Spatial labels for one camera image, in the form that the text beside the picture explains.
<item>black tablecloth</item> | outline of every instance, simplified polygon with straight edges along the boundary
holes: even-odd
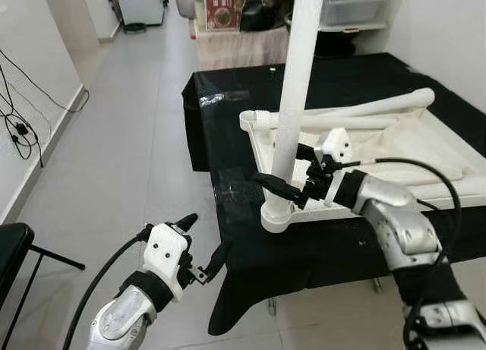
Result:
[[[293,224],[270,234],[260,224],[261,188],[248,134],[238,115],[247,109],[279,110],[283,65],[195,73],[183,92],[188,146],[194,170],[209,170],[228,273],[209,333],[230,330],[245,311],[265,298],[385,276],[387,265],[363,219]],[[315,59],[307,109],[383,99],[430,87],[429,110],[485,155],[486,115],[447,88],[388,54]],[[429,213],[445,239],[447,224]],[[462,234],[452,259],[486,255],[486,210],[464,209]]]

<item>white pipe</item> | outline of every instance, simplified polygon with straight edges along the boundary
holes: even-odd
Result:
[[[255,131],[268,131],[277,128],[279,123],[278,112],[268,111],[247,111],[245,118],[252,124]],[[391,124],[397,122],[397,118],[380,118],[380,117],[326,117],[325,115],[304,115],[301,120],[301,129],[331,129],[331,128],[348,128],[348,129],[381,129],[388,128]]]
[[[323,0],[295,0],[283,78],[280,116],[272,174],[292,180],[301,117],[305,108]],[[290,220],[290,202],[269,194],[261,207],[261,222],[270,232],[284,231]]]
[[[346,107],[332,112],[325,112],[325,116],[365,116],[377,113],[393,112],[400,109],[424,108],[435,100],[435,93],[430,88],[421,88],[408,94],[395,96],[378,101],[363,103],[353,107]]]

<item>tiled floor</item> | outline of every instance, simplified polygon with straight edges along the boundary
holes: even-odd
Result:
[[[91,100],[60,141],[21,214],[38,245],[87,264],[79,272],[46,260],[27,301],[11,350],[61,348],[84,289],[108,256],[144,222],[197,212],[193,255],[206,263],[219,244],[210,177],[191,170],[180,92],[197,68],[187,21],[171,5],[162,27],[120,33],[95,76]],[[36,258],[25,263],[2,309],[11,318]],[[87,344],[90,320],[140,264],[140,247],[126,253],[87,305],[72,350]],[[401,304],[395,285],[376,295],[369,282],[306,290],[278,299],[271,317],[254,306],[229,333],[207,335],[224,273],[193,285],[150,328],[143,349],[297,350],[402,348]]]

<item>baseboard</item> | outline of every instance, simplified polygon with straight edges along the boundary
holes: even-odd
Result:
[[[77,92],[75,93],[75,95],[73,96],[73,98],[68,104],[68,108],[71,111],[80,108],[81,103],[83,103],[85,100],[86,91],[87,89],[85,88],[85,86],[81,84],[81,86],[78,88]],[[52,152],[55,149],[55,146],[61,139],[61,136],[66,130],[66,127],[68,126],[69,121],[72,119],[72,117],[73,114],[66,111],[64,112],[64,115],[59,120],[59,123],[57,124],[54,131],[52,132],[51,140],[47,143],[47,146],[44,148],[43,151],[44,164],[47,164],[47,162],[49,161],[49,158],[51,157]],[[17,220],[17,217],[20,215],[21,210],[24,207],[24,204],[27,202],[27,198],[29,197],[30,192],[35,187],[41,172],[42,169],[40,168],[40,159],[37,158],[37,161],[35,161],[35,163],[32,164],[30,171],[26,174],[26,178],[24,179],[24,182],[18,188],[17,192],[11,199],[9,205],[7,206],[7,209],[4,211],[3,215],[0,216],[0,225],[3,223],[12,223]]]
[[[100,44],[113,43],[113,40],[115,39],[116,34],[120,31],[121,27],[122,27],[122,22],[119,21],[118,25],[112,31],[111,35],[108,36],[108,37],[99,37],[98,43],[100,43]]]

